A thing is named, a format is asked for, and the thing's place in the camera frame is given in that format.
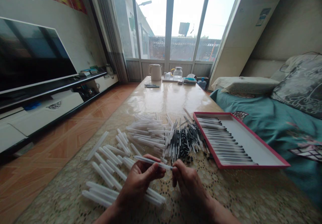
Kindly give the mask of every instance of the curtain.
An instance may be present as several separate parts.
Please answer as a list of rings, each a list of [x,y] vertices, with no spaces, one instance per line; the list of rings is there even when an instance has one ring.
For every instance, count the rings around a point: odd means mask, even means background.
[[[128,82],[126,70],[126,60],[124,56],[121,36],[117,25],[115,6],[113,0],[97,0],[98,9],[102,15],[103,25],[108,39],[108,55],[114,68],[116,69],[118,80],[123,83]]]

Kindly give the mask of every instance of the gray patterned pillow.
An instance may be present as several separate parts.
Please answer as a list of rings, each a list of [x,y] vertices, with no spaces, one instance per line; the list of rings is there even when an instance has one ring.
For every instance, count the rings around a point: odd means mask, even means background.
[[[322,119],[322,60],[305,60],[273,90],[271,98]]]

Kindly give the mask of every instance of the red box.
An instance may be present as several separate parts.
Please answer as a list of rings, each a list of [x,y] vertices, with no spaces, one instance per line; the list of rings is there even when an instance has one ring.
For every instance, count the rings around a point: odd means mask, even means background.
[[[250,156],[258,165],[223,164],[209,142],[209,139],[201,126],[202,124],[198,121],[197,117],[217,117],[221,121],[222,126],[227,128],[227,131],[231,133],[238,144],[243,146],[248,156]],[[219,169],[285,169],[290,166],[290,164],[275,152],[275,150],[273,150],[267,143],[265,143],[259,136],[257,136],[231,113],[194,112],[194,120],[196,121]]]

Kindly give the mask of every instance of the pillow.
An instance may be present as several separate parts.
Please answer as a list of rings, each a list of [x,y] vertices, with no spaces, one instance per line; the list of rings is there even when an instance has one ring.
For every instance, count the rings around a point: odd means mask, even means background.
[[[219,77],[212,86],[223,88],[221,92],[227,93],[270,94],[278,83],[263,77]]]
[[[285,62],[285,64],[282,65],[280,69],[278,69],[271,76],[271,79],[281,82],[294,69],[295,66],[302,63],[304,60],[307,60],[307,59],[313,60],[318,58],[322,59],[322,55],[301,54],[301,55],[292,56]]]
[[[307,59],[294,67],[271,98],[322,119],[322,60]]]

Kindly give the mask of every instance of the tiled floor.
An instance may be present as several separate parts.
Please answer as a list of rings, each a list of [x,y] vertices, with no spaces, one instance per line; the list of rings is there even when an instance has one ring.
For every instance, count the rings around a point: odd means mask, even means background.
[[[133,92],[118,85],[34,142],[25,155],[0,167],[0,222],[10,224]]]

